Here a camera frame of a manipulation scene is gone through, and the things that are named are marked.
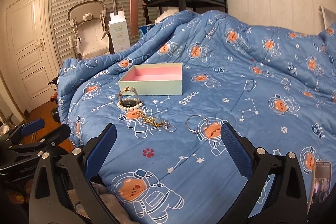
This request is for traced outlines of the rose gold wrist watch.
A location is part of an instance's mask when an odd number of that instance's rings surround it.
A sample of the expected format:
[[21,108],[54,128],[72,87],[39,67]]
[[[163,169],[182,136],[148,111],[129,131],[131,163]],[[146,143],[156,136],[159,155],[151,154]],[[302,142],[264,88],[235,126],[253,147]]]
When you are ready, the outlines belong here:
[[[125,97],[123,98],[123,95],[127,92],[131,92],[133,93],[133,97]],[[140,99],[138,97],[138,92],[136,91],[135,88],[133,87],[125,87],[123,88],[119,94],[118,94],[118,102],[117,102],[117,106],[124,110],[124,109],[136,109],[139,108],[140,106]]]

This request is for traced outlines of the silver ring cluster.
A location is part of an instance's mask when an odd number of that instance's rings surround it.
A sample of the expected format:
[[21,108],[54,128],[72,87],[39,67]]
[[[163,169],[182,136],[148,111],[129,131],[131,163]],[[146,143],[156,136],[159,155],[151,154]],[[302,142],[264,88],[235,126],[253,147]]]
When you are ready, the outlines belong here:
[[162,122],[162,127],[167,131],[167,132],[175,132],[177,129],[175,126],[171,125],[168,121],[163,120]]

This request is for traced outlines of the white panel door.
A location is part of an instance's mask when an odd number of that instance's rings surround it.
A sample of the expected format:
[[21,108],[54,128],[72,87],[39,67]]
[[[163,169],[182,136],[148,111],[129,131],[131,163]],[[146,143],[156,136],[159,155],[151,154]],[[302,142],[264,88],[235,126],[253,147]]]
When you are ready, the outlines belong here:
[[41,0],[17,0],[6,9],[6,34],[21,111],[49,101],[54,74],[43,36]]

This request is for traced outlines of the blue space bear quilt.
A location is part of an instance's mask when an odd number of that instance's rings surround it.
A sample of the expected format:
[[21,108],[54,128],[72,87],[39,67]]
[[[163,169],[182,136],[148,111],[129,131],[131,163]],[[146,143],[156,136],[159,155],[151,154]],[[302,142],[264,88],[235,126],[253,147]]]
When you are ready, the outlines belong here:
[[[183,94],[120,109],[120,78],[157,63],[183,64]],[[179,12],[122,53],[66,60],[58,106],[76,147],[116,126],[98,174],[123,220],[216,223],[246,183],[221,140],[226,122],[273,155],[295,153],[306,190],[315,162],[335,164],[335,24],[307,35]]]

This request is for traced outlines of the white baby high chair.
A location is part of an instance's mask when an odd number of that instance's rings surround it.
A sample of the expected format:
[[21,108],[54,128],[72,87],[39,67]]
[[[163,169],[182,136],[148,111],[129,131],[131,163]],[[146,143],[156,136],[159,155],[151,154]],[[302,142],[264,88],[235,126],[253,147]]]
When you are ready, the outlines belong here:
[[91,59],[109,53],[104,2],[79,3],[68,11],[67,17],[75,35],[72,44],[78,58]]

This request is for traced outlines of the mint box pink lining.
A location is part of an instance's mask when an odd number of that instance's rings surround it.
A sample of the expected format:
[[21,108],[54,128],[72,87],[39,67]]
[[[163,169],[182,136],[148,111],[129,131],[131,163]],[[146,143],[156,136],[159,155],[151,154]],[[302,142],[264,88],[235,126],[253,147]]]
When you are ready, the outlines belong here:
[[138,95],[182,95],[182,63],[157,63],[132,66],[118,81],[120,90],[135,88]]

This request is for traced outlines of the white tall carton box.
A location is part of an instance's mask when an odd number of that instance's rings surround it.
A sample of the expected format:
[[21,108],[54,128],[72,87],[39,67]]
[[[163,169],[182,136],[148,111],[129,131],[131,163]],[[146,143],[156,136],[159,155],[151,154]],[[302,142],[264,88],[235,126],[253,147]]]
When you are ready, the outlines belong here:
[[114,53],[123,52],[130,48],[129,32],[124,11],[110,13],[109,31]]

